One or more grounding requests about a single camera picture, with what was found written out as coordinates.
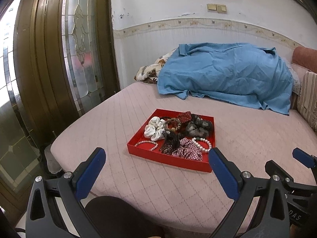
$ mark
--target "blue gripper pad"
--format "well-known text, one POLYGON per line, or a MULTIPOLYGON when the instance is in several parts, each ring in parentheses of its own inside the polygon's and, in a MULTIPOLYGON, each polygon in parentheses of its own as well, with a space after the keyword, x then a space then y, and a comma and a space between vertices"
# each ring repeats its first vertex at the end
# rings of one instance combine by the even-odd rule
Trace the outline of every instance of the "blue gripper pad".
POLYGON ((211 169, 214 171, 227 197, 236 201, 240 197, 238 182, 225 163, 220 159, 215 149, 209 151, 209 164, 211 169))
POLYGON ((106 152, 102 148, 96 148, 90 157, 80 163, 74 171, 73 184, 76 188, 75 196, 78 201, 88 196, 101 169, 106 163, 106 152))
POLYGON ((315 160, 311 155, 308 155, 306 152, 302 151, 299 148, 293 150, 293 157, 301 162, 307 168, 315 168, 315 160))

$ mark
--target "mattress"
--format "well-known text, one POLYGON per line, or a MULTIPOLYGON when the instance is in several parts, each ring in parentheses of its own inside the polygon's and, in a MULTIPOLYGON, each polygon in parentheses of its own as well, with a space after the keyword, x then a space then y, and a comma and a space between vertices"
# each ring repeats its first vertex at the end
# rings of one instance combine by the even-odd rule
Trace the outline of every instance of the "mattress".
MULTIPOLYGON (((210 98, 161 96, 156 85, 134 83, 70 125, 51 151, 65 171, 74 171, 96 147, 107 160, 92 192, 122 198, 157 223, 186 231, 211 233, 233 201, 215 174, 172 167, 130 155, 127 142, 161 108, 215 118, 216 146, 241 171, 269 178, 264 165, 274 160, 296 182, 315 185, 310 169, 292 158, 299 147, 316 155, 317 137, 295 110, 289 116, 240 107, 210 98)), ((256 208, 254 199, 242 229, 256 208)))

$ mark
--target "striped cushion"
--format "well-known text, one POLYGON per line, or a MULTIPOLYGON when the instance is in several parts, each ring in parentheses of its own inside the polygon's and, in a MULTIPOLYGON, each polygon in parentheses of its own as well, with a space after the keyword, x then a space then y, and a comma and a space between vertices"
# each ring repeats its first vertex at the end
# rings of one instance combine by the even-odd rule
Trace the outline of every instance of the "striped cushion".
POLYGON ((317 74, 306 72, 301 92, 297 99, 297 110, 308 122, 314 132, 317 131, 317 74))

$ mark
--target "black pants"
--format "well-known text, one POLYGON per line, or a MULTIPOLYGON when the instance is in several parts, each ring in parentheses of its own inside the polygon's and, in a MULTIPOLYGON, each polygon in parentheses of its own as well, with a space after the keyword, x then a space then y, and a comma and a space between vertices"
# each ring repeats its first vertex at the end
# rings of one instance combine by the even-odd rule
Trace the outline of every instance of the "black pants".
POLYGON ((101 196, 92 199, 86 212, 104 238, 164 238, 161 227, 120 198, 101 196))

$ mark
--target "white pearl bracelet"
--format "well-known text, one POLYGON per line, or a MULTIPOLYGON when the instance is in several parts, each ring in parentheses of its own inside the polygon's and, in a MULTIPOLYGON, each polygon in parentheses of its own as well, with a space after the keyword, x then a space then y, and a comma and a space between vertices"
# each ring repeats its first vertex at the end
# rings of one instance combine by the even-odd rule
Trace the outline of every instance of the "white pearl bracelet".
POLYGON ((156 143, 154 141, 151 141, 151 140, 140 141, 137 144, 135 144, 134 146, 136 147, 136 146, 138 146, 138 145, 140 145, 142 143, 152 143, 152 144, 154 144, 155 146, 153 148, 151 148, 150 151, 153 151, 153 150, 155 150, 158 147, 158 143, 156 143))
POLYGON ((211 149, 211 143, 209 140, 207 139, 203 139, 203 138, 192 138, 191 141, 197 146, 197 148, 199 148, 202 152, 206 152, 208 153, 209 150, 211 149), (203 141, 203 142, 206 142, 208 144, 208 149, 204 149, 202 147, 202 145, 200 145, 196 140, 200 140, 200 141, 203 141))

